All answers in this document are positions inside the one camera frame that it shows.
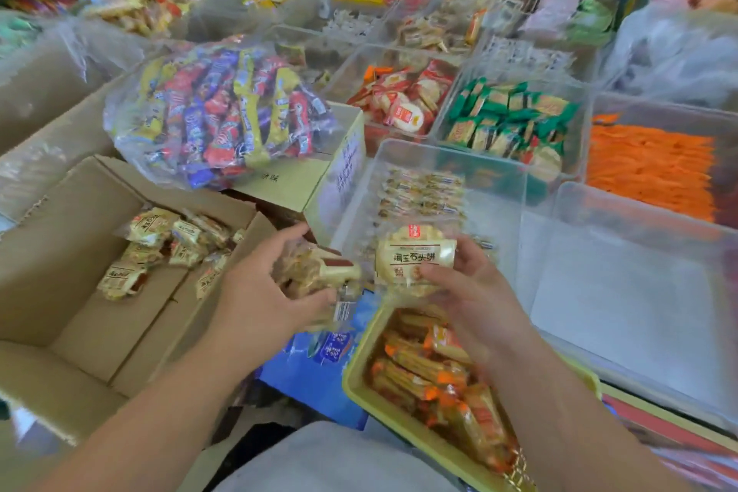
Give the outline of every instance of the person's left hand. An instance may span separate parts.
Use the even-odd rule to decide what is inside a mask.
[[[277,232],[223,275],[218,307],[202,346],[239,381],[279,352],[296,332],[336,301],[330,288],[291,300],[271,276],[284,245],[308,231],[305,223]]]

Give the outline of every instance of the white fabric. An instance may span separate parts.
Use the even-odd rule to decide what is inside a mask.
[[[424,462],[361,432],[316,422],[224,480],[215,492],[457,492]]]

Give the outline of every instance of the person's right hand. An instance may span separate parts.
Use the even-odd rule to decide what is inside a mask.
[[[470,237],[459,236],[454,268],[424,263],[421,274],[445,290],[434,299],[477,364],[489,365],[496,351],[534,331],[510,284]]]

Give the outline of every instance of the forearm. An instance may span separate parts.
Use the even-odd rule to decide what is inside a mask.
[[[530,327],[487,364],[540,490],[688,492]]]
[[[131,399],[33,491],[175,490],[237,384],[238,376],[219,365],[216,351],[199,344]]]

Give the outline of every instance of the yellow plastic basket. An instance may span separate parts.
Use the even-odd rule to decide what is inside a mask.
[[[354,351],[351,362],[346,366],[346,371],[343,374],[342,384],[346,395],[379,422],[392,429],[479,492],[509,492],[515,490],[515,487],[511,487],[504,477],[494,474],[483,465],[469,459],[461,450],[456,449],[436,432],[384,399],[367,385],[364,379],[367,362],[376,355],[382,346],[380,336],[394,312],[394,308],[383,305],[369,323],[364,336]],[[566,361],[596,397],[602,399],[598,377],[574,362]],[[522,489],[534,490],[535,488],[529,486]]]

